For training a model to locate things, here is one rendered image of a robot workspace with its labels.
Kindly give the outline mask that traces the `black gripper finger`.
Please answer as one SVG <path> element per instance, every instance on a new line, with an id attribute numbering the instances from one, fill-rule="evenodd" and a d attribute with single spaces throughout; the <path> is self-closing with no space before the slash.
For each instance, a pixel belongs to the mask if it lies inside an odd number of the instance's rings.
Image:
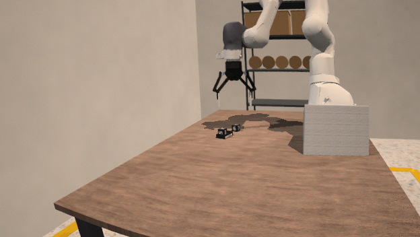
<path id="1" fill-rule="evenodd" d="M 218 99 L 218 107 L 220 107 L 220 98 L 219 98 L 219 92 L 220 90 L 223 88 L 223 86 L 228 82 L 228 80 L 231 78 L 231 76 L 233 75 L 232 73 L 225 79 L 225 81 L 220 85 L 220 87 L 216 90 L 217 85 L 221 79 L 221 76 L 223 76 L 225 74 L 225 72 L 219 72 L 219 77 L 217 78 L 217 81 L 215 83 L 215 86 L 213 88 L 213 92 L 217 93 L 217 99 Z"/>
<path id="2" fill-rule="evenodd" d="M 255 85 L 253 84 L 248 71 L 243 71 L 243 74 L 247 76 L 252 88 L 236 73 L 236 76 L 239 78 L 239 80 L 250 90 L 249 91 L 249 98 L 250 98 L 250 106 L 252 106 L 252 91 L 256 90 Z"/>

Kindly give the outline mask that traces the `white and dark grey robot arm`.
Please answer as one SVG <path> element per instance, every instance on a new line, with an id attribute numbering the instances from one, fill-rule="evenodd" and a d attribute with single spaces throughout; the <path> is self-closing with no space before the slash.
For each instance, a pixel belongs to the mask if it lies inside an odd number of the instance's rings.
<path id="1" fill-rule="evenodd" d="M 263 48 L 269 42 L 270 29 L 283 0 L 259 0 L 263 11 L 253 28 L 240 22 L 229 22 L 223 27 L 223 52 L 216 59 L 240 61 L 242 48 Z M 306 8 L 302 31 L 312 45 L 310 58 L 310 95 L 308 104 L 356 106 L 350 93 L 335 77 L 335 38 L 329 30 L 328 1 L 304 0 Z M 249 30 L 247 30 L 249 29 Z"/>

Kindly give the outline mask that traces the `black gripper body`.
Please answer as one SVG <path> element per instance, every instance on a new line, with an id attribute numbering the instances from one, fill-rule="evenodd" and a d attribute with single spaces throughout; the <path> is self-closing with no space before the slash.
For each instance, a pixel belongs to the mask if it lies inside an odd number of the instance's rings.
<path id="1" fill-rule="evenodd" d="M 228 77 L 230 74 L 233 74 L 230 78 L 230 81 L 238 81 L 239 78 L 236 76 L 236 73 L 241 77 L 243 75 L 242 71 L 242 62 L 241 61 L 226 61 L 225 62 L 225 75 Z"/>

